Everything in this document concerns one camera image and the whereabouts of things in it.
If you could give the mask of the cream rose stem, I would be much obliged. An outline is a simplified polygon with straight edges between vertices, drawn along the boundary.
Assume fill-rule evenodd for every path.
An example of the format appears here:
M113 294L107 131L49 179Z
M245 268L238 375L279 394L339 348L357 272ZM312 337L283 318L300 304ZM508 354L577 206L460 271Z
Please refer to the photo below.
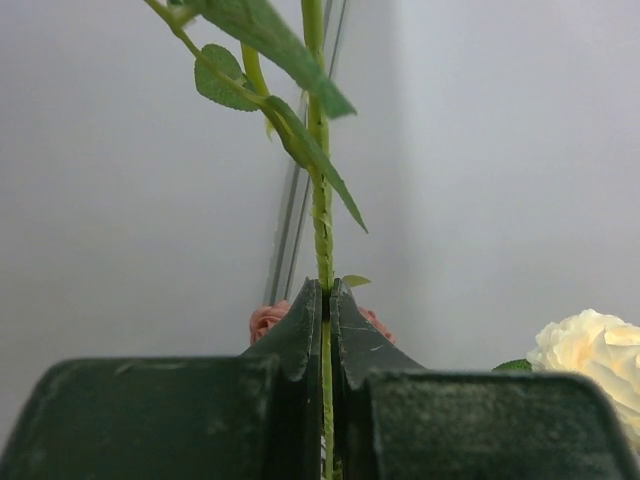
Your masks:
M166 23L173 34L202 63L209 76L259 109L277 132L290 157L307 171L312 184L312 217L317 274L322 290L321 379L323 436L325 439L324 476L336 479L341 471L335 454L335 419L333 405L333 373L329 298L334 286L332 196L338 194L357 223L361 213L344 180L332 165L329 153L328 121L354 113L353 106L330 81L324 61L324 7L320 1L301 4L304 39L296 44L295 59L281 64L308 95L307 119L295 119L291 108L269 93L258 57L273 58L275 38L288 33L267 1L233 1L225 7L220 1L177 1L164 5L149 2L149 7ZM251 91L244 83L223 71L217 60L209 59L185 32L186 24L195 17L211 18L218 9L221 17L216 25L242 43L246 77L254 84Z
M639 327L586 309L547 324L524 358L497 371L573 373L588 377L605 393L634 452L639 451Z

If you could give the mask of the mauve rose stem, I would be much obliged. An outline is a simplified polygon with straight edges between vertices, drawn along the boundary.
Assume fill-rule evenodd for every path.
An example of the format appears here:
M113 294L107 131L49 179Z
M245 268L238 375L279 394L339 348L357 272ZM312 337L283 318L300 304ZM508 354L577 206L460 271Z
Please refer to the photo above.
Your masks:
M267 334L275 325L277 325L289 312L291 304L286 300L280 301L274 305L259 307L251 315L249 320L250 345L254 345L265 334ZM373 310L360 307L359 312L367 319L382 335L385 336L392 344L396 343L396 337L390 330L377 318Z

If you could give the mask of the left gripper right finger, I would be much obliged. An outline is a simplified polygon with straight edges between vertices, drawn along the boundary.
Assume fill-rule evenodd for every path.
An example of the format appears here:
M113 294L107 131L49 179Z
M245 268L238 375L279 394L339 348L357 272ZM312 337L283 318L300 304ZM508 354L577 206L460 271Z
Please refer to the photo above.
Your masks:
M347 479L635 479L612 407L574 374L430 370L336 281L336 454Z

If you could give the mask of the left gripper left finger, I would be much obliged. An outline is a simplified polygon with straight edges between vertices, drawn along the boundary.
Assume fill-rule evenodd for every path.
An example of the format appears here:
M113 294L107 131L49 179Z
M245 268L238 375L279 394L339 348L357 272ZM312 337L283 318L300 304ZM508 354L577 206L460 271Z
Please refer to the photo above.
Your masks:
M5 479L316 479L321 289L235 357L81 358L36 383Z

